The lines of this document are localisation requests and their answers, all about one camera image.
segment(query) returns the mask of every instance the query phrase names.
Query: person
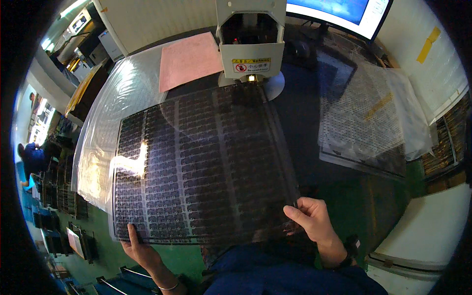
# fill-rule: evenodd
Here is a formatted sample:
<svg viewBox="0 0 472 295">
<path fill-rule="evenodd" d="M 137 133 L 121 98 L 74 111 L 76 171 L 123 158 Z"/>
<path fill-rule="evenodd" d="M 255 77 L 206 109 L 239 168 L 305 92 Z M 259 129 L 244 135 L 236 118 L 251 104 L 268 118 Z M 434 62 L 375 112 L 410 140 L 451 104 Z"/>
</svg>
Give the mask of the person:
<svg viewBox="0 0 472 295">
<path fill-rule="evenodd" d="M 287 217 L 303 227 L 318 246 L 323 270 L 262 251 L 259 243 L 238 245 L 210 266 L 213 273 L 205 295 L 216 294 L 383 294 L 385 289 L 367 276 L 335 233 L 323 200 L 302 197 L 298 209 L 285 206 Z M 121 242 L 125 253 L 141 265 L 164 295 L 186 294 L 187 288 L 164 265 L 149 244 L 140 244 L 136 229 L 128 224 L 130 242 Z M 297 253 L 301 259 L 304 253 Z"/>
<path fill-rule="evenodd" d="M 46 171 L 51 161 L 51 157 L 59 154 L 59 149 L 50 141 L 46 140 L 42 146 L 38 143 L 29 143 L 23 146 L 21 143 L 17 146 L 17 152 L 24 163 L 25 180 L 22 186 L 29 186 L 31 173 Z"/>
<path fill-rule="evenodd" d="M 33 113 L 35 114 L 38 111 L 38 108 L 41 104 L 39 99 L 34 99 L 35 95 L 33 92 L 30 93 L 30 100 L 31 100 L 31 109 L 33 110 Z"/>
</svg>

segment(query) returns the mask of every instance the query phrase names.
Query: warning sign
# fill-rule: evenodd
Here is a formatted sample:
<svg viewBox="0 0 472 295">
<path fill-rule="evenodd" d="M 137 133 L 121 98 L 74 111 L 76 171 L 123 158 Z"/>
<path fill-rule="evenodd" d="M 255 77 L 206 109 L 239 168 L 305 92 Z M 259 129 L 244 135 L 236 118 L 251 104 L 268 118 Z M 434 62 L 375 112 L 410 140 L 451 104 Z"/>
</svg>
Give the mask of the warning sign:
<svg viewBox="0 0 472 295">
<path fill-rule="evenodd" d="M 270 70 L 270 58 L 266 59 L 233 59 L 235 73 L 258 73 Z"/>
</svg>

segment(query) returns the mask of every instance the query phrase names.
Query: pink paper sheet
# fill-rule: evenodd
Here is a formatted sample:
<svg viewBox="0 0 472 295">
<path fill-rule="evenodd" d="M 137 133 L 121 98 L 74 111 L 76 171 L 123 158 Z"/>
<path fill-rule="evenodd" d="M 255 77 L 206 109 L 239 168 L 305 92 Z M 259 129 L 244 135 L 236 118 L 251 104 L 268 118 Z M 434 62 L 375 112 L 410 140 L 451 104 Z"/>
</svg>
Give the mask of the pink paper sheet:
<svg viewBox="0 0 472 295">
<path fill-rule="evenodd" d="M 185 38 L 162 49 L 159 92 L 221 71 L 221 55 L 210 32 Z"/>
</svg>

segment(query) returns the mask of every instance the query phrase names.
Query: wristwatch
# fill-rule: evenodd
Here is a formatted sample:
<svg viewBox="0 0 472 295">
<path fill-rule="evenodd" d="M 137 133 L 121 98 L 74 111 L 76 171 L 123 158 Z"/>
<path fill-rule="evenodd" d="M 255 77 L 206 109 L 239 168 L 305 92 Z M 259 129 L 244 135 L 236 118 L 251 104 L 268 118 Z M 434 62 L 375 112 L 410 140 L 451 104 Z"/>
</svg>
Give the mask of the wristwatch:
<svg viewBox="0 0 472 295">
<path fill-rule="evenodd" d="M 334 270 L 350 266 L 353 263 L 353 258 L 358 254 L 361 241 L 359 241 L 359 237 L 357 235 L 352 235 L 347 237 L 346 242 L 343 243 L 343 245 L 346 249 L 347 256 L 337 267 L 334 268 Z"/>
</svg>

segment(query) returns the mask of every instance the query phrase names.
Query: machine base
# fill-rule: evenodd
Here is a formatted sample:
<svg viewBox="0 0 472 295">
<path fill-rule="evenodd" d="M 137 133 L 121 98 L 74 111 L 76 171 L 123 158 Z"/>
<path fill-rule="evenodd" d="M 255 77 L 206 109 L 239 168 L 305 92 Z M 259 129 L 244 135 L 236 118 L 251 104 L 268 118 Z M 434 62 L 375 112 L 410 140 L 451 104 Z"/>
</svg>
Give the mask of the machine base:
<svg viewBox="0 0 472 295">
<path fill-rule="evenodd" d="M 235 79 L 226 78 L 225 73 L 221 72 L 218 78 L 218 87 L 224 87 L 228 85 L 236 84 Z M 267 78 L 262 82 L 264 90 L 267 95 L 267 100 L 271 101 L 282 93 L 285 87 L 285 78 L 282 72 L 279 72 L 277 76 Z"/>
</svg>

